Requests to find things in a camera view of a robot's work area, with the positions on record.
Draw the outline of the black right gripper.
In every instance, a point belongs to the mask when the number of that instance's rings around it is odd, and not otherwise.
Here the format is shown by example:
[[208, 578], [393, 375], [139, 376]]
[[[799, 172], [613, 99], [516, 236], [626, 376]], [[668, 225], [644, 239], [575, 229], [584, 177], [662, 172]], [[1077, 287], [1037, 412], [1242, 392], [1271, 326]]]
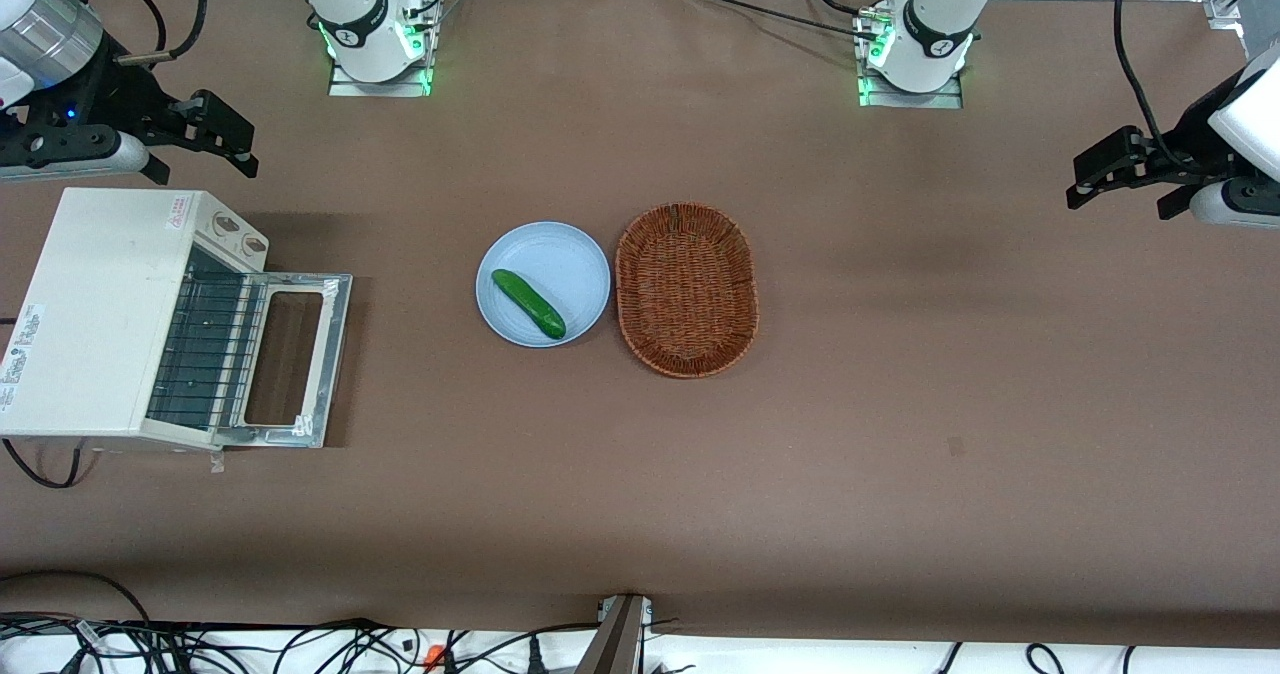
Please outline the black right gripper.
[[146, 146], [182, 146], [212, 153], [246, 178], [259, 176], [252, 153], [255, 127], [210, 90], [186, 100], [161, 90], [143, 67], [119, 65], [97, 54], [68, 81], [3, 105], [3, 145], [37, 128], [109, 127]]

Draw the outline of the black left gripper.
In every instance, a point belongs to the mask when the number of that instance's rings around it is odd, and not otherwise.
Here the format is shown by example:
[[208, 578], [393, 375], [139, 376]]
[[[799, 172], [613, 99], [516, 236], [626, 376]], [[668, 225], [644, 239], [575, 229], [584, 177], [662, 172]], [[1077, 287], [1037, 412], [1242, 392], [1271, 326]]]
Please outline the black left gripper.
[[[1083, 208], [1100, 194], [1121, 188], [1143, 188], [1156, 183], [1202, 185], [1231, 176], [1252, 176], [1253, 165], [1210, 127], [1210, 116], [1228, 104], [1239, 75], [1230, 75], [1190, 104], [1171, 130], [1160, 130], [1137, 84], [1140, 113], [1151, 132], [1152, 153], [1139, 127], [1125, 124], [1103, 136], [1074, 159], [1075, 179], [1065, 191], [1069, 210]], [[1144, 171], [1138, 168], [1144, 162]]]

